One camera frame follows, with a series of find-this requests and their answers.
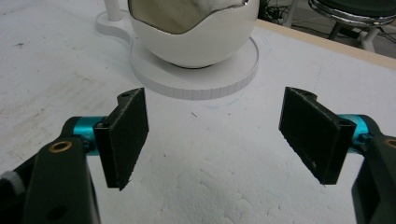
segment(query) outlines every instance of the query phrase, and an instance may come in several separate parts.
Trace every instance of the chair leg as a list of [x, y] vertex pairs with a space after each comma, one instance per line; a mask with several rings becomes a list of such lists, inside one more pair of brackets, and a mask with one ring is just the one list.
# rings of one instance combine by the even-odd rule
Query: chair leg
[[359, 41], [361, 42], [361, 48], [375, 52], [374, 45], [373, 45], [373, 40], [378, 34], [379, 29], [377, 28], [370, 28], [370, 31], [368, 33], [361, 32]]
[[342, 24], [340, 22], [336, 22], [334, 27], [332, 28], [332, 32], [329, 34], [329, 36], [327, 37], [330, 40], [334, 40], [335, 37], [337, 36], [338, 32], [340, 31], [342, 27]]
[[299, 2], [299, 0], [292, 0], [289, 13], [286, 16], [286, 19], [283, 20], [282, 26], [289, 27], [289, 28], [291, 27], [291, 23], [293, 22], [294, 12], [297, 9], [298, 2]]

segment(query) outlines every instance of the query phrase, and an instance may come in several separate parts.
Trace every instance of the circular white base plate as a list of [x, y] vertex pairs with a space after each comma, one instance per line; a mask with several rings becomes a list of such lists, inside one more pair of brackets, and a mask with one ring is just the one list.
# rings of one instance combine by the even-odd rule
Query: circular white base plate
[[242, 90], [256, 75], [259, 50], [250, 38], [231, 58], [205, 68], [170, 64], [133, 36], [132, 68], [137, 78], [160, 94], [185, 100], [210, 100]]

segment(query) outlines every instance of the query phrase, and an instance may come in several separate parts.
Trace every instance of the white textured surface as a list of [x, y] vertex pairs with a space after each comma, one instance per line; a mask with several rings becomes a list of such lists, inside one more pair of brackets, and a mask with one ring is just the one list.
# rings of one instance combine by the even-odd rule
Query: white textured surface
[[[107, 115], [140, 87], [129, 45], [99, 35], [99, 0], [0, 2], [0, 170], [13, 169], [77, 115]], [[89, 158], [103, 223], [355, 223], [361, 157], [321, 186], [277, 129], [285, 86], [336, 113], [371, 115], [396, 135], [396, 71], [256, 29], [262, 55], [243, 90], [191, 102], [147, 90], [150, 133], [123, 192]]]

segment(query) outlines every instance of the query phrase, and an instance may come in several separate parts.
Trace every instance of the white kettle base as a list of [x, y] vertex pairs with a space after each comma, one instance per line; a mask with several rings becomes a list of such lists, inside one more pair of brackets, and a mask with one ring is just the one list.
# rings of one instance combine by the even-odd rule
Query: white kettle base
[[259, 50], [251, 37], [231, 58], [211, 66], [188, 69], [170, 64], [152, 54], [135, 35], [129, 13], [121, 21], [97, 19], [97, 29], [131, 43], [131, 63], [136, 77], [149, 89], [184, 100], [210, 100], [242, 90], [255, 77]]

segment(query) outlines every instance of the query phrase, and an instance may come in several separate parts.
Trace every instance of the cyan anodized part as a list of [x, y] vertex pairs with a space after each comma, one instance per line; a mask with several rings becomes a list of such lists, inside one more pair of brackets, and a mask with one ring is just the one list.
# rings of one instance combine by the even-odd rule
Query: cyan anodized part
[[99, 151], [96, 146], [95, 134], [93, 133], [93, 126], [102, 121], [104, 117], [81, 117], [73, 130], [73, 134], [81, 135], [85, 140], [89, 141], [94, 150], [87, 153], [88, 156], [98, 156]]
[[369, 133], [369, 128], [367, 127], [366, 122], [359, 115], [338, 115], [341, 119], [349, 119], [352, 122], [356, 123], [356, 129], [353, 133], [353, 139], [358, 139], [359, 135], [363, 133]]
[[351, 139], [351, 148], [348, 152], [360, 152], [363, 148], [367, 148], [370, 140], [373, 138], [369, 133], [366, 122], [359, 115], [338, 115], [341, 119], [349, 119], [356, 124], [355, 132]]

